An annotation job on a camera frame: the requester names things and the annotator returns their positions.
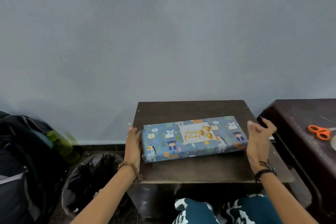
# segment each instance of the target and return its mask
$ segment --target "animal print wrapping paper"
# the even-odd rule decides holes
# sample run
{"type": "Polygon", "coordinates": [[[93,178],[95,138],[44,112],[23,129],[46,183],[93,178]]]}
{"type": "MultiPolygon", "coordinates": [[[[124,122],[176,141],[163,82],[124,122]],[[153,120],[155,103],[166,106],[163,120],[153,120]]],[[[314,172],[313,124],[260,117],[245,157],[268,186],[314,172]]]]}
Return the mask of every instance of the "animal print wrapping paper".
{"type": "Polygon", "coordinates": [[[145,125],[146,163],[245,150],[247,137],[233,116],[145,125]]]}

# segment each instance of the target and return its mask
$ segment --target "scissors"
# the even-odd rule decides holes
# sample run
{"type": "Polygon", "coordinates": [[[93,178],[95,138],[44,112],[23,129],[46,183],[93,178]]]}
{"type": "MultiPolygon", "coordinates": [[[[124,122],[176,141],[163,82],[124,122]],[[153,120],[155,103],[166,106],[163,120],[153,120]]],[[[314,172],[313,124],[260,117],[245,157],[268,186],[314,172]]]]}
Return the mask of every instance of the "scissors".
{"type": "Polygon", "coordinates": [[[318,139],[328,141],[331,139],[331,131],[336,130],[336,128],[321,128],[319,126],[309,125],[308,130],[315,133],[318,139]]]}

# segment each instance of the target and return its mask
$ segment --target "black plastic bag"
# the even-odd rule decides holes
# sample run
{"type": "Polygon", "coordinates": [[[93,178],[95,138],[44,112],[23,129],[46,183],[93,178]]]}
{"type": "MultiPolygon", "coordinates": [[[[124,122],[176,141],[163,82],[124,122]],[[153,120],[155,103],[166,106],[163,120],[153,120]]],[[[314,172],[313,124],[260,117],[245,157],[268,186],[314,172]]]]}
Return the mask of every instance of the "black plastic bag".
{"type": "MultiPolygon", "coordinates": [[[[118,165],[122,162],[123,158],[114,153],[95,154],[81,162],[68,177],[62,190],[65,213],[71,217],[77,216],[117,173],[118,165]]],[[[127,201],[128,196],[125,194],[115,214],[127,201]]]]}

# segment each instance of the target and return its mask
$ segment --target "black backpack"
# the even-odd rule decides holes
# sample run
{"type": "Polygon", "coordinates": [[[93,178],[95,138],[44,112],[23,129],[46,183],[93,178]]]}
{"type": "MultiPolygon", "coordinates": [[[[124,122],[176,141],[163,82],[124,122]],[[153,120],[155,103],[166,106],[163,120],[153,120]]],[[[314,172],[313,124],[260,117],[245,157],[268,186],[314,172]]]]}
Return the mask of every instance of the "black backpack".
{"type": "Polygon", "coordinates": [[[0,223],[47,223],[69,166],[48,145],[52,128],[0,112],[0,223]]]}

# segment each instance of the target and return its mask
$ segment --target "blue wrapping paper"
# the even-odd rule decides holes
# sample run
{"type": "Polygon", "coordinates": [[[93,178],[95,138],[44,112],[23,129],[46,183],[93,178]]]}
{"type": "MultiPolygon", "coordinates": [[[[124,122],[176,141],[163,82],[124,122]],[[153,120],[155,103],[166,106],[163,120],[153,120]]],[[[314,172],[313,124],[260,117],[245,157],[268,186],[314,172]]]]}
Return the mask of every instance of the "blue wrapping paper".
{"type": "Polygon", "coordinates": [[[247,137],[233,116],[145,125],[146,163],[245,150],[247,137]]]}

